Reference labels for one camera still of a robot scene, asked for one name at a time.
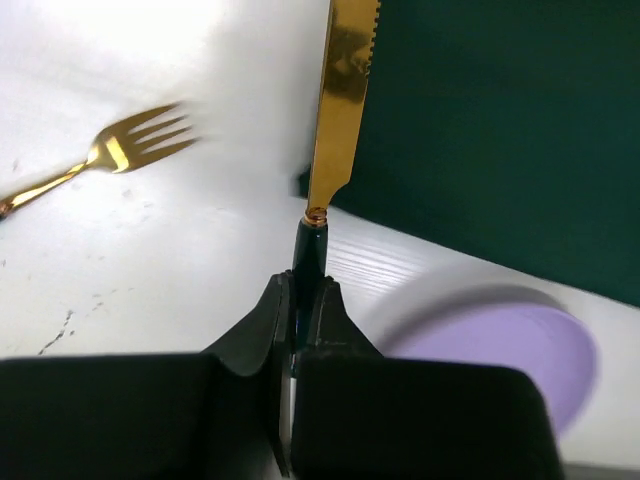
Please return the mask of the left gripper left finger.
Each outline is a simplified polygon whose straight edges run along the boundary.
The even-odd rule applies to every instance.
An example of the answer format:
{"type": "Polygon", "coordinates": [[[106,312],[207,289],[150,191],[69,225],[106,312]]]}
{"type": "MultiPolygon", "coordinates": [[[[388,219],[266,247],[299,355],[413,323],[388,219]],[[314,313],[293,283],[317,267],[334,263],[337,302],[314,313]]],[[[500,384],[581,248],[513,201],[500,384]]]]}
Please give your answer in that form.
{"type": "Polygon", "coordinates": [[[294,280],[196,353],[5,359],[5,479],[262,479],[291,472],[294,280]]]}

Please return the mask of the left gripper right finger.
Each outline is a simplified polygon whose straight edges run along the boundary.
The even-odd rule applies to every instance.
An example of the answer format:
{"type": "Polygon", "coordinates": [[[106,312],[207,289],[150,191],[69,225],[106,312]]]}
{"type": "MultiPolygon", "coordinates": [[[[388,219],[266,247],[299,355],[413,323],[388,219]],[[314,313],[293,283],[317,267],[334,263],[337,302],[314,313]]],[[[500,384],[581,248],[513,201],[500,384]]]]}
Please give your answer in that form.
{"type": "Polygon", "coordinates": [[[296,362],[299,479],[561,479],[544,399],[522,371],[385,357],[317,287],[296,362]]]}

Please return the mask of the lilac plastic plate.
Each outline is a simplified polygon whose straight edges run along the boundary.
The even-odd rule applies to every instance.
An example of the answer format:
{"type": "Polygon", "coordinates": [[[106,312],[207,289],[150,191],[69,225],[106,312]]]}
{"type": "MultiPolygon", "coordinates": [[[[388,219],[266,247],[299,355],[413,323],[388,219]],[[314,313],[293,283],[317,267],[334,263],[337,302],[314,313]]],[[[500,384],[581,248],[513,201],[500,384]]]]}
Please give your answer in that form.
{"type": "Polygon", "coordinates": [[[401,358],[521,370],[542,393],[558,436],[590,399],[599,368],[597,348],[583,323],[560,308],[533,302],[423,310],[388,335],[381,349],[401,358]]]}

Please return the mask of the dark green cloth napkin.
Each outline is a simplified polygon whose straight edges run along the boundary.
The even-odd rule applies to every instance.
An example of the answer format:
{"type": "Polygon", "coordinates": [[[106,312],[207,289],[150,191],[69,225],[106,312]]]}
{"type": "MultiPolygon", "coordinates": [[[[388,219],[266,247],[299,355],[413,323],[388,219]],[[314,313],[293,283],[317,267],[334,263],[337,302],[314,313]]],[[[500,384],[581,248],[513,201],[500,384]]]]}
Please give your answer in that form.
{"type": "Polygon", "coordinates": [[[385,1],[333,205],[639,302],[639,5],[385,1]]]}

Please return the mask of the gold knife green handle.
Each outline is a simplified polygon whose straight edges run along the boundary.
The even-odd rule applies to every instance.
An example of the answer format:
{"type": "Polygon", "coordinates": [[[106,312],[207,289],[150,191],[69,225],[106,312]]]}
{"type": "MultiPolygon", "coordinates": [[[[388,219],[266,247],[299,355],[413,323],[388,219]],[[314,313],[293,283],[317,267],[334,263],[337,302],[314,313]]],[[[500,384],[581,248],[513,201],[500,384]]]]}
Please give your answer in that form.
{"type": "Polygon", "coordinates": [[[380,8],[377,0],[332,1],[329,7],[307,206],[293,260],[297,351],[306,343],[325,277],[328,208],[352,174],[380,8]]]}

